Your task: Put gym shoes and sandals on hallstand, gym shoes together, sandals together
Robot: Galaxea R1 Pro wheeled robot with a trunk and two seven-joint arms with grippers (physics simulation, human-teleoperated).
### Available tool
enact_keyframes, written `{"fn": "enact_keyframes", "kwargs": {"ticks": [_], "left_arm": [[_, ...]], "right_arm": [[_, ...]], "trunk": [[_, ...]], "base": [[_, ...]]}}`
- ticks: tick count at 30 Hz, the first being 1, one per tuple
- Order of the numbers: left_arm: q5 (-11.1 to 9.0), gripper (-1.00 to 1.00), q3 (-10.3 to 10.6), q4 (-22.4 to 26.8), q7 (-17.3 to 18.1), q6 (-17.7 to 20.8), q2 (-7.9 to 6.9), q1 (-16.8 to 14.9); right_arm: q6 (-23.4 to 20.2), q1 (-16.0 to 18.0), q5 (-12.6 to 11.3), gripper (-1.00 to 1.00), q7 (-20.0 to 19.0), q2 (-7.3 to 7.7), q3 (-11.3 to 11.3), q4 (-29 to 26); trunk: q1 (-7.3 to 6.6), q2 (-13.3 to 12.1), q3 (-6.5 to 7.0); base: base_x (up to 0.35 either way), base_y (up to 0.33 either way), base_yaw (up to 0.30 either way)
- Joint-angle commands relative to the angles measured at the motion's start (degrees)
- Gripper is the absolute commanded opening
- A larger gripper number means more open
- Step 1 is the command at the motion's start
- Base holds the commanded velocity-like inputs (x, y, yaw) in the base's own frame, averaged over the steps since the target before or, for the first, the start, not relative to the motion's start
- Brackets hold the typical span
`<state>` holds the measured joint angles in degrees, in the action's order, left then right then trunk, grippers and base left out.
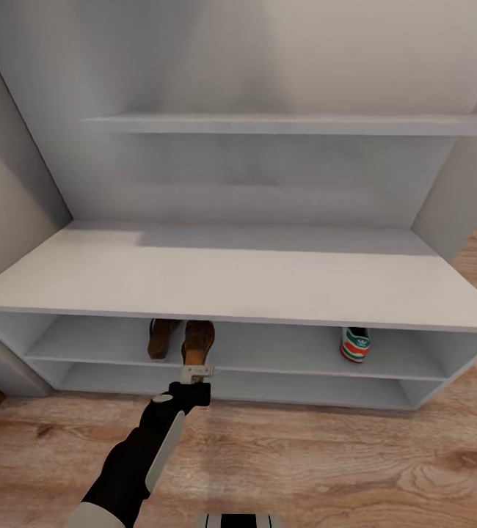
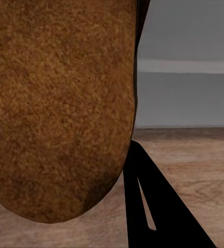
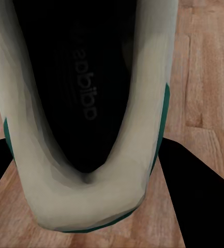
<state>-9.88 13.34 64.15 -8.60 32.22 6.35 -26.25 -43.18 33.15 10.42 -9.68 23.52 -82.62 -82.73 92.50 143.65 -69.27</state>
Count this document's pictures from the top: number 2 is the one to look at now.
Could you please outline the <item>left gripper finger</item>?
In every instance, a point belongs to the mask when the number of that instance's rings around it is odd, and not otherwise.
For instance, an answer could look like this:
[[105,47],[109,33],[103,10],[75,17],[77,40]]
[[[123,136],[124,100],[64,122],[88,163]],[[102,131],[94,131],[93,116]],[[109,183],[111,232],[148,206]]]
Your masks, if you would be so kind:
[[[217,248],[136,141],[123,175],[129,248]],[[138,180],[157,230],[148,227]]]

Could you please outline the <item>sandal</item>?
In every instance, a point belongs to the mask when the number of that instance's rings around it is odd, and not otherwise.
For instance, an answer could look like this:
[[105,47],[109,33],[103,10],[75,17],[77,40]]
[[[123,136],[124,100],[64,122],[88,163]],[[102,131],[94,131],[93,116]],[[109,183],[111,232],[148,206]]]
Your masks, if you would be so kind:
[[116,184],[151,0],[0,0],[0,204],[77,218]]

